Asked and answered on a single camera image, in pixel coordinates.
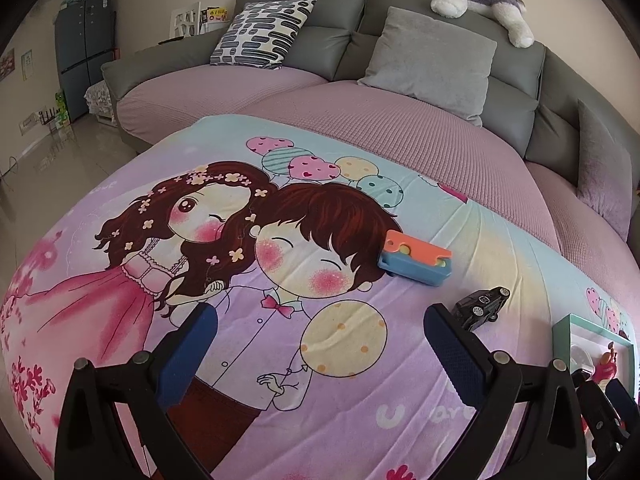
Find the pink brown dog figure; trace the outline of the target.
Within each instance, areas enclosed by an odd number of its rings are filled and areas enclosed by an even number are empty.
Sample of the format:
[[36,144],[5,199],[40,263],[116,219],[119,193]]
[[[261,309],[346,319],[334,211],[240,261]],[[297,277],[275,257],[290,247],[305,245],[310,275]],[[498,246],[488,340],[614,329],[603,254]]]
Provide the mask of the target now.
[[616,374],[617,351],[614,348],[614,342],[611,341],[608,344],[608,350],[602,354],[596,368],[594,369],[592,380],[597,384],[600,384],[600,382],[608,382],[613,379]]

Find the black toy car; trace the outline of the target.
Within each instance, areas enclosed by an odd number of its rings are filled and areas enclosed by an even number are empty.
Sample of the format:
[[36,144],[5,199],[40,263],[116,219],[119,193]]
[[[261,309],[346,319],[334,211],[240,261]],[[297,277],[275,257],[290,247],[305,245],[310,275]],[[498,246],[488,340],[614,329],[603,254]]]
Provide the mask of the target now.
[[510,297],[510,290],[501,286],[477,290],[458,301],[452,315],[462,330],[472,332],[485,323],[496,322],[500,310]]

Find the orange blue toy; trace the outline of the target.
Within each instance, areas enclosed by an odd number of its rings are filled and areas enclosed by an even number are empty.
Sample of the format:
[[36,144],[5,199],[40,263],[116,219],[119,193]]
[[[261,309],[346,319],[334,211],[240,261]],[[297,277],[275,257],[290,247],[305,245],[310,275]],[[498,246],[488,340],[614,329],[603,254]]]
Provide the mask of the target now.
[[451,275],[450,250],[403,232],[386,233],[378,267],[390,275],[438,287]]

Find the white smart watch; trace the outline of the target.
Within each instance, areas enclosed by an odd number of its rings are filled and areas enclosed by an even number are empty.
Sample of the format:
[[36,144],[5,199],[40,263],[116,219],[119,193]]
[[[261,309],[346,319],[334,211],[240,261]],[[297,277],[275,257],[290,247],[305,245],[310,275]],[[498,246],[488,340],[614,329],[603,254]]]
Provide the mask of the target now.
[[591,376],[596,370],[596,366],[593,363],[593,359],[590,354],[579,347],[577,344],[573,344],[570,347],[570,372],[575,373],[581,370],[588,376]]

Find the teal cardboard box tray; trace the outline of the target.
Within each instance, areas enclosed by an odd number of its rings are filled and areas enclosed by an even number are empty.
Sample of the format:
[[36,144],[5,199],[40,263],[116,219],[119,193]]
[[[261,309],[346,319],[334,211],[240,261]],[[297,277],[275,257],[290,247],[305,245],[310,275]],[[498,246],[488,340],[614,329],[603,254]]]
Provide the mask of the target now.
[[[618,336],[604,327],[591,323],[577,315],[569,314],[552,327],[553,355],[563,360],[570,368],[570,347],[577,344],[586,350],[597,365],[602,354],[613,341],[617,351],[617,374],[629,394],[638,399],[639,377],[636,348],[631,341]],[[598,384],[602,389],[608,382]]]

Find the grey purple right cushion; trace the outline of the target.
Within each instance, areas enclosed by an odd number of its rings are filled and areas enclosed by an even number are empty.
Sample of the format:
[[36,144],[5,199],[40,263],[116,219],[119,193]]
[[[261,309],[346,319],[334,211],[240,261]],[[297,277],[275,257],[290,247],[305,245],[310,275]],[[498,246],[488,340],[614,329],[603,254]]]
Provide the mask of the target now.
[[626,242],[632,214],[632,167],[629,153],[582,101],[579,116],[577,196]]

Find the cartoon couple blanket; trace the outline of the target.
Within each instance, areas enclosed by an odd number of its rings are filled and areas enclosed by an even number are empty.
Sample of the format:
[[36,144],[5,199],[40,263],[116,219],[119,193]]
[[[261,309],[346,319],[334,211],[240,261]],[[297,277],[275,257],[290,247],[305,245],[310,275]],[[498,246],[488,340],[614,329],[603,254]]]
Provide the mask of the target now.
[[[386,233],[450,250],[428,286]],[[430,304],[505,287],[487,347],[547,365],[569,314],[636,346],[626,307],[442,181],[269,120],[206,117],[136,157],[40,240],[1,305],[15,413],[54,465],[73,365],[124,364],[200,302],[218,330],[169,419],[216,479],[425,479],[474,416],[426,341]]]

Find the grey centre cushion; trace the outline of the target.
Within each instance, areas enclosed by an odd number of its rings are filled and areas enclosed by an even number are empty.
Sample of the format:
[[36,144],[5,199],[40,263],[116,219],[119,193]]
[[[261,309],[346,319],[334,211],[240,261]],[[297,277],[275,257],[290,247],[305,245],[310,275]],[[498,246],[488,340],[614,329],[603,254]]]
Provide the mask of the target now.
[[476,32],[392,6],[358,82],[425,102],[480,127],[496,51],[494,40]]

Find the dark cabinet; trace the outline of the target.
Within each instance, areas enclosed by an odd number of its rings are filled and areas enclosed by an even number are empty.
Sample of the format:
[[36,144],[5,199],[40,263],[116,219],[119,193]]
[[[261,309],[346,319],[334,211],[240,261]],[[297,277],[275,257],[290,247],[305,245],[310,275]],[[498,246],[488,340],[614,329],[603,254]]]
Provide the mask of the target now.
[[113,0],[70,0],[54,20],[58,81],[70,122],[88,114],[87,89],[103,79],[101,67],[115,58]]

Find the grey sofa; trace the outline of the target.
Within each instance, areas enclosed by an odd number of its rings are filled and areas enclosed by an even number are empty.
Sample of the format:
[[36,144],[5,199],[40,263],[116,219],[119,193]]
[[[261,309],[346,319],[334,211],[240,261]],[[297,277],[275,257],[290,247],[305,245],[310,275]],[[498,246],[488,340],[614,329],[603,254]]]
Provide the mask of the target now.
[[[236,0],[235,14],[290,1],[304,0]],[[638,132],[559,55],[432,0],[314,1],[273,67],[233,54],[229,29],[104,65],[125,136],[282,122],[442,180],[582,266],[638,263]]]

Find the white magazine rack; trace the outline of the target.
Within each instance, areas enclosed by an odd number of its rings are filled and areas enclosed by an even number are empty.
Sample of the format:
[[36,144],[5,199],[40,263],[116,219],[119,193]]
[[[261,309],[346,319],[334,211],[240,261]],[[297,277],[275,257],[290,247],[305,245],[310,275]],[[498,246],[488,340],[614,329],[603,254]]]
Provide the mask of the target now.
[[202,7],[200,2],[171,11],[169,39],[186,38],[223,29],[229,24],[229,11],[224,6]]

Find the black white patterned cushion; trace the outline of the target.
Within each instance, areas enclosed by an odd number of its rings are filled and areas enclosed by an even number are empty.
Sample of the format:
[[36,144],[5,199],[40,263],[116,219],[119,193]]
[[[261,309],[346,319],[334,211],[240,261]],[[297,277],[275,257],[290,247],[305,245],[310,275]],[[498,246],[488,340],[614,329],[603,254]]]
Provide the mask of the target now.
[[277,70],[316,3],[317,0],[248,2],[221,36],[209,64]]

